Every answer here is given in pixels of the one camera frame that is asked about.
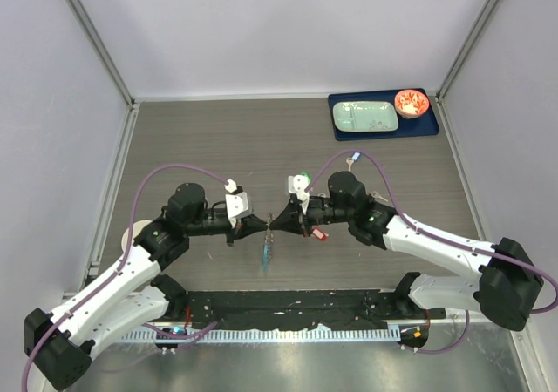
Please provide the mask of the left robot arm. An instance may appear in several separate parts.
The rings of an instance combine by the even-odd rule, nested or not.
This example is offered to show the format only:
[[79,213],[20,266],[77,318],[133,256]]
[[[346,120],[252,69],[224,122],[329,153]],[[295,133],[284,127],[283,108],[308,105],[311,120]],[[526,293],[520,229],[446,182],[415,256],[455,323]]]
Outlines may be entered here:
[[189,249],[191,238],[222,235],[233,245],[267,228],[240,186],[230,180],[225,190],[213,209],[202,186],[179,186],[160,216],[128,238],[124,253],[100,276],[51,311],[32,310],[24,319],[26,366],[64,390],[132,328],[160,317],[179,320],[186,291],[162,272]]

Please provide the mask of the metal keyring holder blue handle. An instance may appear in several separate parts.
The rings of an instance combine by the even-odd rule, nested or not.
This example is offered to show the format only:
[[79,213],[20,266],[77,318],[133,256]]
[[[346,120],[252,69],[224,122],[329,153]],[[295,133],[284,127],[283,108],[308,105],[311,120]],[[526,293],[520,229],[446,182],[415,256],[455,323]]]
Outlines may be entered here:
[[263,247],[262,247],[262,271],[266,274],[269,270],[269,263],[272,259],[272,249],[274,243],[274,234],[270,228],[271,222],[274,220],[274,215],[269,213],[267,216],[267,229],[264,235]]

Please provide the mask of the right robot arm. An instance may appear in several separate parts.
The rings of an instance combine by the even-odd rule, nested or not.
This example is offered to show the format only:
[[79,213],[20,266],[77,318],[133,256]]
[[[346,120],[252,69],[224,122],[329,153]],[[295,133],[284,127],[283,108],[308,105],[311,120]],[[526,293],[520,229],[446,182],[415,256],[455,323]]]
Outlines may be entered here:
[[439,278],[406,274],[393,297],[401,316],[456,308],[480,312],[511,331],[526,326],[544,281],[517,241],[491,244],[426,226],[376,201],[352,172],[332,174],[326,197],[308,195],[309,183],[303,175],[289,177],[289,202],[272,221],[272,230],[309,236],[321,226],[345,223],[366,246],[407,253],[452,272]]

